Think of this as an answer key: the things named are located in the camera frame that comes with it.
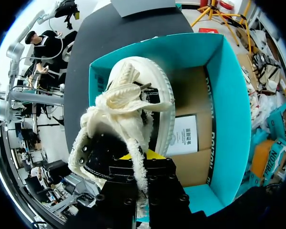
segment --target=white sneaker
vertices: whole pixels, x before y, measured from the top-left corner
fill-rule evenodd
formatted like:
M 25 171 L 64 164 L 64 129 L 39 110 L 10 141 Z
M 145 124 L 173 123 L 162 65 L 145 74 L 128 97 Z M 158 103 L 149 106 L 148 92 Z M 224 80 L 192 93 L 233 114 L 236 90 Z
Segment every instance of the white sneaker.
M 174 129 L 174 95 L 166 74 L 149 59 L 122 59 L 113 67 L 107 89 L 95 104 L 81 117 L 81 130 L 69 157 L 70 170 L 102 188 L 112 161 L 129 153 L 138 189 L 147 193 L 143 154 L 150 147 L 151 135 L 156 138 L 153 150 L 165 155 Z

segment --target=teal box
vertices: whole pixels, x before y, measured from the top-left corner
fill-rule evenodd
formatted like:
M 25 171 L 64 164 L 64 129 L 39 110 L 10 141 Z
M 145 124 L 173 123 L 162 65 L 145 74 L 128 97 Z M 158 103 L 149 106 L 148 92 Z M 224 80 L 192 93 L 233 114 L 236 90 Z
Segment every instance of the teal box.
M 156 37 L 115 50 L 90 65 L 90 106 L 95 105 L 96 96 L 105 90 L 113 66 L 131 56 L 149 58 L 166 73 L 204 67 L 214 108 L 214 166 L 209 169 L 206 184 L 184 190 L 190 197 L 192 212 L 203 210 L 209 216 L 220 211 L 231 204 L 241 185 L 251 138 L 247 88 L 229 42 L 221 34 L 183 33 Z
M 249 158 L 248 162 L 251 163 L 254 156 L 255 147 L 262 143 L 263 141 L 267 140 L 269 134 L 262 129 L 257 129 L 255 133 L 251 135 L 251 143 L 250 143 L 250 151 L 249 151 Z
M 286 103 L 271 112 L 267 118 L 267 123 L 270 129 L 270 136 L 273 140 L 278 137 L 286 140 L 286 129 L 284 124 L 283 113 L 286 110 Z

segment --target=white bag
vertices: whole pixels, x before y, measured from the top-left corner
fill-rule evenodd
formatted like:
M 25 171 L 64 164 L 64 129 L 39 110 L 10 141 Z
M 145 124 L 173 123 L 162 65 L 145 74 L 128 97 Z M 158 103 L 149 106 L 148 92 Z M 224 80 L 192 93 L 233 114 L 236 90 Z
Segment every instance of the white bag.
M 267 118 L 270 116 L 270 113 L 277 108 L 276 99 L 274 96 L 267 96 L 264 94 L 258 95 L 258 114 L 252 119 L 251 127 L 256 129 L 259 126 L 269 133 L 267 127 Z

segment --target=black hat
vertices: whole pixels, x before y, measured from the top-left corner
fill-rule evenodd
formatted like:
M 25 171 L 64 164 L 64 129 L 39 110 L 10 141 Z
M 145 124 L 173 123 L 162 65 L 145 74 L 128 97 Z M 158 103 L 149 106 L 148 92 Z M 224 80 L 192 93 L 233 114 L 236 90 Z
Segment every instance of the black hat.
M 26 44 L 30 44 L 30 43 L 31 43 L 32 36 L 34 36 L 35 34 L 36 34 L 35 31 L 29 32 L 28 35 L 25 37 L 24 42 L 25 42 Z

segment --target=red object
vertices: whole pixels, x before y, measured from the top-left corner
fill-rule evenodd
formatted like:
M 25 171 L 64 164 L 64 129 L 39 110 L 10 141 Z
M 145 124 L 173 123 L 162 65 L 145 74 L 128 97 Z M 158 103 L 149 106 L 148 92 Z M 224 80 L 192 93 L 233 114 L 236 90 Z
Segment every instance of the red object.
M 220 1 L 219 4 L 227 10 L 233 10 L 233 5 L 230 5 L 229 3 L 226 3 L 224 1 Z
M 210 29 L 210 28 L 199 28 L 198 32 L 218 33 L 216 29 Z
M 200 0 L 200 8 L 208 5 L 208 0 Z
M 233 10 L 234 8 L 234 5 L 231 5 L 223 0 L 221 0 L 219 2 L 219 11 L 221 11 L 221 13 L 231 13 L 231 11 Z

